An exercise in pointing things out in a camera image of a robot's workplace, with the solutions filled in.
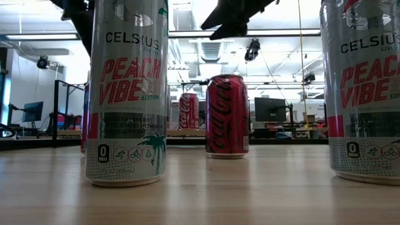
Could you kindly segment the red Fanta can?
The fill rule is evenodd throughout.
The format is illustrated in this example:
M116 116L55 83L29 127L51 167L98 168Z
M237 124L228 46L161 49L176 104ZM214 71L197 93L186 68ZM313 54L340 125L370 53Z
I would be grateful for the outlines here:
M81 153L86 154L86 141L88 135L88 109L89 109L89 83L84 87L84 105L81 119Z

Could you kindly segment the red workshop equipment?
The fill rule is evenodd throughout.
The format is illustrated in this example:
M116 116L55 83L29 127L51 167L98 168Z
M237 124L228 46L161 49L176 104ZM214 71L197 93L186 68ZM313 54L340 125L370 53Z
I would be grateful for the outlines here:
M58 114L57 128L59 130L77 130L81 128L81 115Z

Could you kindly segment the computer monitor on arm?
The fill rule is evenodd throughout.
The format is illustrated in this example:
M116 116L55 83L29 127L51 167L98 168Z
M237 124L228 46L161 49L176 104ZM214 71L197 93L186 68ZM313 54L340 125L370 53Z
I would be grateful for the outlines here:
M43 106L44 106L43 101L26 103L22 110L23 111L22 121L25 123L40 121L42 118Z

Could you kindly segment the Coca-Cola can black script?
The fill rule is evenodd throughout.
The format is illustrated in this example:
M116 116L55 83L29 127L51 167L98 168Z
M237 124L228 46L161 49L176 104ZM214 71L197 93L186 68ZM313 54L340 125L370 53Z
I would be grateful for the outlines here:
M249 152L249 102L243 77L218 75L206 91L206 152L241 159Z

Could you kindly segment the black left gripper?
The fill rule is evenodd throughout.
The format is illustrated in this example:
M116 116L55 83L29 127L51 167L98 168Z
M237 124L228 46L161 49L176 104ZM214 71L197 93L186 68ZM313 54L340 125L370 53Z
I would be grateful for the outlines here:
M89 57L91 57L92 52L93 19L93 14L73 14L71 16L72 23L74 24Z

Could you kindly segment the Coca-Cola Star Wars can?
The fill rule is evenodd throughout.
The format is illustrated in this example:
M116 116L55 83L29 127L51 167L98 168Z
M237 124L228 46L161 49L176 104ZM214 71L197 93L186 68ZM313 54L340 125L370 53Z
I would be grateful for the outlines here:
M199 99L197 94L181 94L179 98L179 129L199 129Z

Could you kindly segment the Celsius Peach Vibe can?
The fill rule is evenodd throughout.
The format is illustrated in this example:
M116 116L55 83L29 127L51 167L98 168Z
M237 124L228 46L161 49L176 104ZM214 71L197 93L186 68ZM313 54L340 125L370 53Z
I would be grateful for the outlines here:
M168 0L96 0L86 178L155 183L166 170Z
M400 0L321 0L331 169L400 186Z

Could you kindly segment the black computer monitor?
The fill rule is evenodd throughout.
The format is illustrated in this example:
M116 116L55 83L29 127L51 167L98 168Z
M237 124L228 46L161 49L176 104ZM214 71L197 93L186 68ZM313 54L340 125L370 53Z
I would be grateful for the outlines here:
M255 97L255 115L257 122L285 122L286 102L283 99Z

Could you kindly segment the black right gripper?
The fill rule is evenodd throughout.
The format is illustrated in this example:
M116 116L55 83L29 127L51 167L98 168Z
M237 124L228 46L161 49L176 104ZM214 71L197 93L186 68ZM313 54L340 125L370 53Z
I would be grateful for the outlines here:
M244 0L218 0L217 6L201 24L201 29L206 30L221 25L210 35L210 40L243 37L248 33L249 18L257 13L263 13L272 3L278 4L278 0L249 0L246 4L246 18L243 16Z

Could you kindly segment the black aluminium table frame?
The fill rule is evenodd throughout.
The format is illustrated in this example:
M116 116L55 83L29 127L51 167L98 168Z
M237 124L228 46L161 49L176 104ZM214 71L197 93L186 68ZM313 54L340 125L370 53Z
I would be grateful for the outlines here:
M310 144L328 144L328 139L250 139L250 145L310 145ZM69 146L80 146L81 140L71 139L19 139L19 140L0 140L0 151L11 151L19 149L37 149L37 148L61 148ZM167 145L170 146L195 146L206 145L205 139L168 139Z

